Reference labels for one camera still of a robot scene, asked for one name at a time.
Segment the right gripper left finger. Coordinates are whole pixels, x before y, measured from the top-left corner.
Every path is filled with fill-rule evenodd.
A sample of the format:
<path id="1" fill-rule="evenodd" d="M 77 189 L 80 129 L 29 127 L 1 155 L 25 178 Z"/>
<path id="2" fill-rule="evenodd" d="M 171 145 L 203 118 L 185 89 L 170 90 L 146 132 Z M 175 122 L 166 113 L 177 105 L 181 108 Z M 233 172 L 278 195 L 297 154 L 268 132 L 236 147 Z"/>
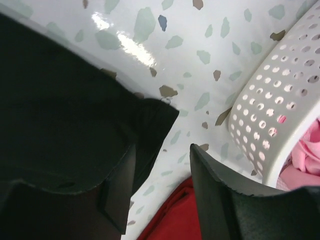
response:
<path id="1" fill-rule="evenodd" d="M 100 185 L 55 194 L 22 181 L 0 184 L 2 240 L 119 240 L 126 233 L 136 165 L 131 145 Z"/>

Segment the black t shirt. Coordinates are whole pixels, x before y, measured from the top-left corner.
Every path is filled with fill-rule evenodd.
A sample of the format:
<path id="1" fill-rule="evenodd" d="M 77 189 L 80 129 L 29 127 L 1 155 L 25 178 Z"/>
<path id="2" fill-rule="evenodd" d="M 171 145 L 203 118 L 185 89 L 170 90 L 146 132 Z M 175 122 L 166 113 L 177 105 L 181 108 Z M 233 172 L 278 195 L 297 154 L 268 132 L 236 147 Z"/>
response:
<path id="1" fill-rule="evenodd" d="M 129 145 L 133 190 L 179 112 L 140 98 L 103 70 L 8 16 L 0 17 L 0 178 L 75 193 L 102 183 Z"/>

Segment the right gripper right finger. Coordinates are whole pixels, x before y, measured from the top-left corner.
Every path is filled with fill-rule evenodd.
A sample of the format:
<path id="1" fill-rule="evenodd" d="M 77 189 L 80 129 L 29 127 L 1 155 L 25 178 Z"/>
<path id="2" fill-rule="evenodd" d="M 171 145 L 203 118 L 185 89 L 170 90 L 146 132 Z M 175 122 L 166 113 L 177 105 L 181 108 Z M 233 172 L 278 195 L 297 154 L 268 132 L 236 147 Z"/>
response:
<path id="1" fill-rule="evenodd" d="M 251 180 L 196 144 L 190 168 L 204 240 L 317 240 L 320 189 L 282 191 Z"/>

